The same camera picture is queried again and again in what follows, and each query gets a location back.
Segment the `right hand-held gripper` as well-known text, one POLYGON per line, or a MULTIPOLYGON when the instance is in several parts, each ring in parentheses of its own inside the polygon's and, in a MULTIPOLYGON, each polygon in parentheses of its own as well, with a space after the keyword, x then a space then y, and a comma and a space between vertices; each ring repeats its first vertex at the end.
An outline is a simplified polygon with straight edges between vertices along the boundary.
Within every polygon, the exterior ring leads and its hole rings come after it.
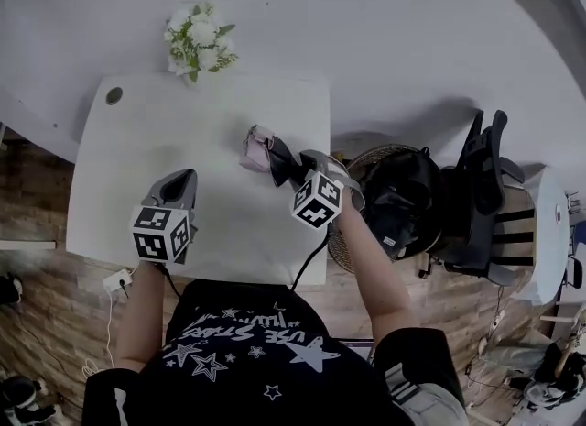
POLYGON ((336 158, 315 149, 299 153, 305 169, 314 170, 308 180, 295 191, 291 214, 313 230, 326 228, 342 210, 342 192, 349 189, 353 207, 364 208, 359 183, 352 179, 346 167, 336 158))

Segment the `person's right forearm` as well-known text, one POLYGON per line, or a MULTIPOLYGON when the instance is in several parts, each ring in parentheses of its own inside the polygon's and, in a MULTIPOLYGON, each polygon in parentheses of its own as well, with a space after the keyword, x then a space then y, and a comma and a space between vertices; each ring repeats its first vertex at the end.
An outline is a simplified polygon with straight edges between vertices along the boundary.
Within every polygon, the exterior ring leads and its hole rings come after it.
POLYGON ((369 315, 375 344, 402 328, 417 327, 411 299, 403 280, 361 214, 351 192, 342 192, 342 210, 336 219, 353 265, 353 272, 369 315))

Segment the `black and white shoe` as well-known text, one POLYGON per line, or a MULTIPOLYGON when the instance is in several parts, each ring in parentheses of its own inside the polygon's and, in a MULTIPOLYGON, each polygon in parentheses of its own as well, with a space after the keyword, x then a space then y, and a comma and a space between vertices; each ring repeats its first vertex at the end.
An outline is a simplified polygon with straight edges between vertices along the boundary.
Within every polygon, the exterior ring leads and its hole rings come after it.
POLYGON ((47 396, 42 380, 25 376, 0 379, 0 426, 49 426, 60 419, 60 405, 40 407, 38 396, 47 396))
POLYGON ((22 294, 23 285, 19 277, 11 273, 0 275, 0 306, 18 304, 22 294))

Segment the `black office chair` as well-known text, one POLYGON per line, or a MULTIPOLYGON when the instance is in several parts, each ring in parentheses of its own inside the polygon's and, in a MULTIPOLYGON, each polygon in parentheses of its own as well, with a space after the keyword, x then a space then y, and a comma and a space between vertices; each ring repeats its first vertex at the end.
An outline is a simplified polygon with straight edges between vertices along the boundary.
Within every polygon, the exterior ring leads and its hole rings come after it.
POLYGON ((502 110, 494 114, 490 126, 482 128, 483 112, 472 122, 459 160, 454 167, 440 171, 447 192, 447 205, 438 239, 427 250, 428 265, 418 272, 426 279, 432 267, 442 265, 449 272, 484 278, 501 287, 515 280, 511 266, 531 266, 531 257, 494 257, 494 244, 527 243, 531 233, 497 235, 499 224, 530 218, 531 210, 501 216, 505 207, 503 176, 519 184, 525 173, 512 160, 500 155, 502 134, 508 117, 502 110))

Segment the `black backpack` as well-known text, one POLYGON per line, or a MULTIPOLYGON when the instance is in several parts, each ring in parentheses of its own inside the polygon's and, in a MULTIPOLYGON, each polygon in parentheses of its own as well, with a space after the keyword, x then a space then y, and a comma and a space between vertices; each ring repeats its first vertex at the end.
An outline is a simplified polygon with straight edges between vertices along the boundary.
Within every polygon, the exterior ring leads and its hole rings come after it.
POLYGON ((364 220, 391 259, 413 257, 438 241, 447 192, 426 147, 381 158, 367 166, 360 184, 364 220))

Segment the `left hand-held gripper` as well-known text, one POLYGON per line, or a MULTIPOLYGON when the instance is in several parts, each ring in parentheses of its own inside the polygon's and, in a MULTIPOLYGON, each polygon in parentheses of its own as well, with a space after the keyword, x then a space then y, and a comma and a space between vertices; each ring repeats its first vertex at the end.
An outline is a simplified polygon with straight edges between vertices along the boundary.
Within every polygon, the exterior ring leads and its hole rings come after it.
POLYGON ((194 207, 198 175, 194 169, 168 174, 152 185, 131 215, 131 236, 140 260, 184 265, 198 231, 194 207))

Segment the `white power socket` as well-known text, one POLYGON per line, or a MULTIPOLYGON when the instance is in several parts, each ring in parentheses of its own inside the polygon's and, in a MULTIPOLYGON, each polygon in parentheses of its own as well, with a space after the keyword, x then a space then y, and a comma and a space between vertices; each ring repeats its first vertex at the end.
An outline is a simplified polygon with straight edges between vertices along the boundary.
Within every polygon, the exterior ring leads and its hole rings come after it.
POLYGON ((103 287, 107 293, 113 293, 132 283, 132 271, 123 268, 103 280, 103 287))

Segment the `round white side table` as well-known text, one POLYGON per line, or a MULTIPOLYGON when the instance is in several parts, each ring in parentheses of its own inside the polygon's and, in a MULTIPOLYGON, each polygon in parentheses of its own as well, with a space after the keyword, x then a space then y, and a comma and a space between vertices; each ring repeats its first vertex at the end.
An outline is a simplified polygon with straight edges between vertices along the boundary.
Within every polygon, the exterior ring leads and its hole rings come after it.
POLYGON ((554 300, 566 271, 570 244, 568 200, 555 173, 545 167, 525 182, 535 211, 534 268, 514 299, 542 306, 554 300))

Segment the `person's left forearm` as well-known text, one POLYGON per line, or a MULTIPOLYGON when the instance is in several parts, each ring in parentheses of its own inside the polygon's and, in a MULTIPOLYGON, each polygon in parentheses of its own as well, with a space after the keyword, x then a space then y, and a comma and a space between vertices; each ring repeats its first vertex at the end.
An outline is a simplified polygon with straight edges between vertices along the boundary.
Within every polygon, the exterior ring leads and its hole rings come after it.
POLYGON ((140 372, 162 346, 165 276, 141 261, 118 327, 114 366, 140 372))

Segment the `dark bag on floor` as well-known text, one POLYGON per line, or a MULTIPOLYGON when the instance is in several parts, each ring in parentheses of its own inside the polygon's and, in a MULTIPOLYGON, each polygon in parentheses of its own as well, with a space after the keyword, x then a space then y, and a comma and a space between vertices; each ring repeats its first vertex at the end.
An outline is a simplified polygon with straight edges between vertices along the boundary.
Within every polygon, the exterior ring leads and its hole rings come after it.
POLYGON ((586 355, 562 351, 551 344, 544 361, 524 388, 530 405, 553 410, 570 403, 586 390, 586 355))

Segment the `black star print shirt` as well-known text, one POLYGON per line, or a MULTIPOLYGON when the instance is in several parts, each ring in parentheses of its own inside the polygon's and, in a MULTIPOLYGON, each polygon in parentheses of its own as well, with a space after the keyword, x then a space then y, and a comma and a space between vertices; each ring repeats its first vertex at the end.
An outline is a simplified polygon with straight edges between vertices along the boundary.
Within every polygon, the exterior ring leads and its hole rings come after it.
POLYGON ((442 331, 401 328, 364 360, 286 287, 196 280, 139 372, 86 384, 82 426, 468 426, 442 331))

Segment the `white flower bouquet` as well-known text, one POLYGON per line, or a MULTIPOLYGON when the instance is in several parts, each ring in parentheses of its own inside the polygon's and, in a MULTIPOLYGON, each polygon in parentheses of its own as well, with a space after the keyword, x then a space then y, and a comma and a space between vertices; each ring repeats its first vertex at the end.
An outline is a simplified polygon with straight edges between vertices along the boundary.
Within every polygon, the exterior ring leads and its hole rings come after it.
POLYGON ((167 20, 168 71, 191 89, 200 78, 230 68, 238 60, 230 35, 235 24, 224 23, 209 1, 184 5, 167 20))

